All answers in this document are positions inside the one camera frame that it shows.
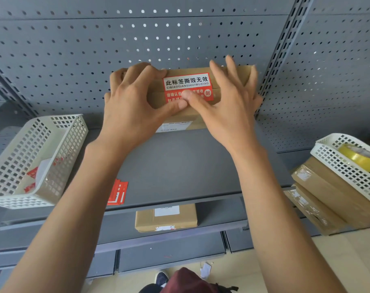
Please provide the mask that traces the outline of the person's left hand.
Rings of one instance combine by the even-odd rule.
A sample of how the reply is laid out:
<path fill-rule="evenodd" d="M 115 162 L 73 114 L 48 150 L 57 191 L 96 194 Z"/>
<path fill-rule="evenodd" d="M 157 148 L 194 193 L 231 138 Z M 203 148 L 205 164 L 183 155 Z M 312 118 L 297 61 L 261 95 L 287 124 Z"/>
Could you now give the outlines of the person's left hand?
<path fill-rule="evenodd" d="M 158 70 L 158 78 L 167 70 Z M 103 126 L 98 141 L 112 150 L 130 152 L 150 138 L 163 123 L 153 119 L 153 108 L 147 101 L 148 88 L 128 84 L 128 69 L 115 93 L 104 96 Z"/>

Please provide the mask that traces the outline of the person's right hand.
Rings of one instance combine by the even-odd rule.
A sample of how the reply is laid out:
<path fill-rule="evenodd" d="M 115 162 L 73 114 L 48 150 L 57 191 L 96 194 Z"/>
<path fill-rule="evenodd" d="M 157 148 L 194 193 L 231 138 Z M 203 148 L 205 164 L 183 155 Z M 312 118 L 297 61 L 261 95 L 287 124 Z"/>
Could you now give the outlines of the person's right hand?
<path fill-rule="evenodd" d="M 220 142 L 228 152 L 234 153 L 256 147 L 255 113 L 263 101 L 257 92 L 258 72 L 251 65 L 246 84 L 247 94 L 230 94 L 225 92 L 228 83 L 227 73 L 210 61 L 211 71 L 221 88 L 221 100 L 213 105 L 217 119 L 205 121 L 211 135 Z"/>

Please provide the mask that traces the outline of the brown cardboard box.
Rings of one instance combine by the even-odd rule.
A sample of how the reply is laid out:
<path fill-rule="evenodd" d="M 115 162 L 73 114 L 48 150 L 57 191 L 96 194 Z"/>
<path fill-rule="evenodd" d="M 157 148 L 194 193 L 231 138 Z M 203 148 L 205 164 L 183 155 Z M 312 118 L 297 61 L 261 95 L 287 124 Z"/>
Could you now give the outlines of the brown cardboard box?
<path fill-rule="evenodd" d="M 221 88 L 219 87 L 215 77 L 210 68 L 187 68 L 187 69 L 169 69 L 166 73 L 166 77 L 187 75 L 187 74 L 199 74 L 209 73 L 210 80 L 213 87 L 214 100 L 208 102 L 210 105 L 214 105 L 221 100 Z M 162 107 L 166 104 L 163 78 L 154 80 L 148 87 L 147 93 L 148 103 L 155 109 Z M 165 132 L 176 132 L 185 130 L 204 129 L 206 125 L 200 116 L 192 107 L 188 106 L 181 112 L 167 118 L 163 124 L 157 129 L 156 133 Z"/>

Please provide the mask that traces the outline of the red and white seal sticker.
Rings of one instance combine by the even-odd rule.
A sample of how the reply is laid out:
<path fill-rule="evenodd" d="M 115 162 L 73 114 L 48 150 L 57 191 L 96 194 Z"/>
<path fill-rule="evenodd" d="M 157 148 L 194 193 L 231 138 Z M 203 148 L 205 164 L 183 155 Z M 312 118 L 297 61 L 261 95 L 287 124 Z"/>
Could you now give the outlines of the red and white seal sticker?
<path fill-rule="evenodd" d="M 214 100 L 209 73 L 187 74 L 163 78 L 166 103 L 182 98 L 184 90 L 198 94 L 204 100 Z"/>

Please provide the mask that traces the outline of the person's left forearm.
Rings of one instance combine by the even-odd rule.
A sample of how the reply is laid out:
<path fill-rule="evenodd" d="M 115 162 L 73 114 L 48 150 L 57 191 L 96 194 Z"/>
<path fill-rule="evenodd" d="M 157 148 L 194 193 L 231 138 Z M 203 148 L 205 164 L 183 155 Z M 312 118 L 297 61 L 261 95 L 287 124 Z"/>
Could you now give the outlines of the person's left forearm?
<path fill-rule="evenodd" d="M 81 293 L 114 181 L 140 141 L 98 137 L 0 293 Z"/>

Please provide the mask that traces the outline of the gray perforated back panel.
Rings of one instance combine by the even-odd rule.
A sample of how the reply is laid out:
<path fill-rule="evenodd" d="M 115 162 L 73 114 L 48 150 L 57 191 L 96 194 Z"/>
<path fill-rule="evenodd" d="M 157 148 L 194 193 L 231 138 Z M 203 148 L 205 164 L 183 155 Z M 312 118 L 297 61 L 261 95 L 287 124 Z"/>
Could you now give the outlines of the gray perforated back panel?
<path fill-rule="evenodd" d="M 97 117 L 109 75 L 224 65 L 260 73 L 296 0 L 0 0 L 3 91 L 30 116 Z"/>

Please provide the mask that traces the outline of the gray perforated side panel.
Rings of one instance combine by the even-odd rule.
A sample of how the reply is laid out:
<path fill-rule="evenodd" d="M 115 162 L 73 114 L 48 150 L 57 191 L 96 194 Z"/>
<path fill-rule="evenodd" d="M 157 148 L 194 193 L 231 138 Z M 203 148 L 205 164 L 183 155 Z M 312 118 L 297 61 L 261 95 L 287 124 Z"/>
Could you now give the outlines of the gray perforated side panel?
<path fill-rule="evenodd" d="M 310 30 L 313 68 L 305 88 L 314 92 L 295 128 L 265 136 L 276 152 L 309 149 L 331 133 L 370 138 L 370 0 L 318 1 Z"/>

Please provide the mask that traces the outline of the small stack of red stickers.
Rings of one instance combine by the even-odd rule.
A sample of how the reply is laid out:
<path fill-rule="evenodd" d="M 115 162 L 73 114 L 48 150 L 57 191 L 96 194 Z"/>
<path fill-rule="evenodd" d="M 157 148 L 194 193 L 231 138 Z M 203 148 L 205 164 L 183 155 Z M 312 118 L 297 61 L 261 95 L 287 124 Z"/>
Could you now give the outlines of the small stack of red stickers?
<path fill-rule="evenodd" d="M 128 188 L 128 181 L 121 181 L 115 179 L 112 187 L 107 206 L 120 206 L 123 205 L 126 198 L 126 192 Z"/>

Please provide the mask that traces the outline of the white sticker backing sheet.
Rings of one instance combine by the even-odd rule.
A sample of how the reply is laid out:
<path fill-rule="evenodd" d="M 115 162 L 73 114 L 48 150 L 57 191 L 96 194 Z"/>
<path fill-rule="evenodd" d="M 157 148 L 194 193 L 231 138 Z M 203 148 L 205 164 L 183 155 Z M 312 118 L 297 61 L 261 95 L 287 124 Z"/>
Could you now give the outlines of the white sticker backing sheet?
<path fill-rule="evenodd" d="M 48 174 L 49 171 L 47 170 L 47 167 L 49 167 L 50 164 L 55 164 L 54 166 L 56 166 L 57 162 L 62 161 L 62 160 L 63 160 L 63 157 L 55 158 L 55 161 L 52 163 L 51 163 L 51 158 L 42 160 L 39 166 L 37 167 L 35 182 L 39 182 L 42 179 L 45 179 L 48 181 L 54 180 L 54 177 L 55 177 L 54 174 L 53 173 Z"/>

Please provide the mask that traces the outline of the gray lower shelf board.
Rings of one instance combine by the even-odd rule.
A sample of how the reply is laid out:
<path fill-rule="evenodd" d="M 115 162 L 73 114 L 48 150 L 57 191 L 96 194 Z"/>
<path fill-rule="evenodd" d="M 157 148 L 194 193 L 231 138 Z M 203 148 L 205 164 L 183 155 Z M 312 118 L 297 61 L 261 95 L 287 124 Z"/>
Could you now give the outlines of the gray lower shelf board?
<path fill-rule="evenodd" d="M 143 233 L 135 229 L 135 212 L 105 215 L 96 253 L 209 234 L 247 224 L 245 209 L 238 197 L 199 202 L 196 210 L 196 228 Z M 0 253 L 25 251 L 40 228 L 41 225 L 28 225 L 0 230 Z"/>

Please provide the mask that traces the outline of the flat cardboard box white label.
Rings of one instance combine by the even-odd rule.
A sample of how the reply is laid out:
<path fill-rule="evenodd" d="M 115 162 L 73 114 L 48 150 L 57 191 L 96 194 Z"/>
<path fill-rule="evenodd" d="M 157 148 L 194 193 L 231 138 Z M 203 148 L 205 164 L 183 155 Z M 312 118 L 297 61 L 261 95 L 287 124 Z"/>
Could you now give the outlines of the flat cardboard box white label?
<path fill-rule="evenodd" d="M 138 232 L 171 231 L 197 226 L 195 203 L 137 211 L 135 217 L 135 229 Z"/>

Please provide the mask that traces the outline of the gray shelf base panels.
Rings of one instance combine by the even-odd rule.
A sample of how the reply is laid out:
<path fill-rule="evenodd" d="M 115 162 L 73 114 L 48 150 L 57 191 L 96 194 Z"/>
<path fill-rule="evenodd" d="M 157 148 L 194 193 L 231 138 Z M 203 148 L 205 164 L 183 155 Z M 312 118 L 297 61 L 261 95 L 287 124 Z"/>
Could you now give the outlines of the gray shelf base panels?
<path fill-rule="evenodd" d="M 254 247 L 244 220 L 203 224 L 184 231 L 139 233 L 134 218 L 106 217 L 87 279 L 198 262 Z M 36 226 L 0 226 L 0 279 L 7 278 L 34 237 Z"/>

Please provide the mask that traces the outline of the yellow tape roll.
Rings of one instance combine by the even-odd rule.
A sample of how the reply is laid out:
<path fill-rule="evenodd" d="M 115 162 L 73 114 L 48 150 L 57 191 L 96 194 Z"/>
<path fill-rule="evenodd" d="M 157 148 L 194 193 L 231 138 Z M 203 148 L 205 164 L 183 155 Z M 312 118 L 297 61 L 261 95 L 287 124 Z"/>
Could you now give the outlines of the yellow tape roll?
<path fill-rule="evenodd" d="M 370 151 L 353 144 L 343 144 L 338 151 L 363 170 L 370 172 Z"/>

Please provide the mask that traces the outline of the thin taped cardboard box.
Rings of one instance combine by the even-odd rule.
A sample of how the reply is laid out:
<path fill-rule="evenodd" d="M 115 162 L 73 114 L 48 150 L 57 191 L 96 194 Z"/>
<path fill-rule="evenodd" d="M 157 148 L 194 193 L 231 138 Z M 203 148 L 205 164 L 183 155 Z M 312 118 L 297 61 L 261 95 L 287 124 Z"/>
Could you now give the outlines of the thin taped cardboard box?
<path fill-rule="evenodd" d="M 348 228 L 347 222 L 303 186 L 294 184 L 293 189 L 284 190 L 284 194 L 314 224 L 321 235 L 329 236 Z"/>

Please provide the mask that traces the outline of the dark sneaker white sole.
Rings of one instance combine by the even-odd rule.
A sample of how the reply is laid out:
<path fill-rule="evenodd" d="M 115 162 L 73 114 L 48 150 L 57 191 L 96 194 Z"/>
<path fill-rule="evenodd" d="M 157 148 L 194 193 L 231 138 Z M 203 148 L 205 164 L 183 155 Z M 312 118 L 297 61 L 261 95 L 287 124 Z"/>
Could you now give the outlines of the dark sneaker white sole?
<path fill-rule="evenodd" d="M 169 276 L 165 271 L 160 270 L 157 272 L 155 276 L 155 284 L 157 286 L 164 288 L 166 284 L 168 283 L 168 281 L 169 281 Z"/>

